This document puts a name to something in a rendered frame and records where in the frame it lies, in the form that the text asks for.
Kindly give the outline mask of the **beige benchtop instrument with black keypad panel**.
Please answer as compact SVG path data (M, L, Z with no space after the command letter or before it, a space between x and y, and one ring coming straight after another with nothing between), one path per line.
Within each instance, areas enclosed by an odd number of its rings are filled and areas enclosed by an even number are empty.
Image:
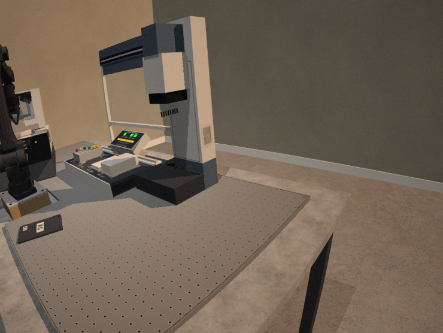
M39 88L16 92L15 94L28 91L31 91L32 96L30 104L20 101L20 96L18 96L20 102L19 124L15 125L10 120L14 133L33 130L32 134L17 137L17 140L23 141L28 160L28 165L22 169L25 169L26 175L31 181L38 181L56 176L55 151L52 150L53 141L50 127L45 125ZM52 142L51 145L50 142ZM9 189L8 183L6 172L2 172L0 169L0 192Z

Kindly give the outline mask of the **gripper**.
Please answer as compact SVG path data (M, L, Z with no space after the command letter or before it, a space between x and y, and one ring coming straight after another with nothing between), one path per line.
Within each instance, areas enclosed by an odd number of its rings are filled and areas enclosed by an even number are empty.
M10 115L10 119L14 122L15 125L18 125L19 124L19 115L20 115L20 108L19 108L20 104L18 106L11 107L10 99L9 99L9 97L14 96L14 95L15 94L10 95L10 96L6 96L5 99L6 99L8 113ZM17 114L17 121L14 120L12 114Z

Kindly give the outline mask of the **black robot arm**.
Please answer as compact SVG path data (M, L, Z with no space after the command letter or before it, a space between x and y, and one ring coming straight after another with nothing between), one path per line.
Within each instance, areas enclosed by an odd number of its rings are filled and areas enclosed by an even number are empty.
M3 60L3 61L2 61ZM17 201L37 192L36 187L26 175L25 167L28 165L25 148L22 140L17 140L8 113L6 96L15 94L13 70L5 63L9 60L7 47L0 44L0 169L7 173L9 179L8 193ZM4 85L2 85L4 84ZM31 91L18 93L9 97L11 107L18 106L20 101L31 103Z

